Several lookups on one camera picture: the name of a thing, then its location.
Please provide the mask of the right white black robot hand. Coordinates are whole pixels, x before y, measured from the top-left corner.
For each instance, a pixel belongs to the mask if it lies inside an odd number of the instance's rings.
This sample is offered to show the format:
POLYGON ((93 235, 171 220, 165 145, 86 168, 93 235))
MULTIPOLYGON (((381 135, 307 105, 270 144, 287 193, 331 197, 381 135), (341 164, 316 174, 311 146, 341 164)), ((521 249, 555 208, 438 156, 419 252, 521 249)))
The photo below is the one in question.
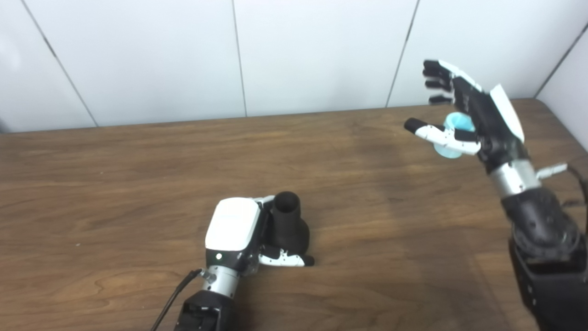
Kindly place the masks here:
POLYGON ((431 105, 450 104, 468 115, 474 130, 432 125, 409 118, 404 128, 433 144, 462 154, 477 155, 487 172, 516 160, 529 160, 520 119, 501 85, 485 90, 458 67, 440 59, 424 61, 425 86, 442 91, 431 105))

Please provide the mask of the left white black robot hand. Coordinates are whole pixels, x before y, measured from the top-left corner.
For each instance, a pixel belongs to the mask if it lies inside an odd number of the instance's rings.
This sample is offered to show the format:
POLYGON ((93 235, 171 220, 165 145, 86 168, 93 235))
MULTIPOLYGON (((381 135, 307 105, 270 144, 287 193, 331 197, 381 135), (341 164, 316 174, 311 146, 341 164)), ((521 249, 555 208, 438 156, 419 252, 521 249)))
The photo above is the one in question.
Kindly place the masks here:
POLYGON ((310 228, 302 218, 300 197, 292 191, 260 198, 221 200, 209 224, 204 247, 212 273, 246 277, 263 265, 308 268, 310 228))

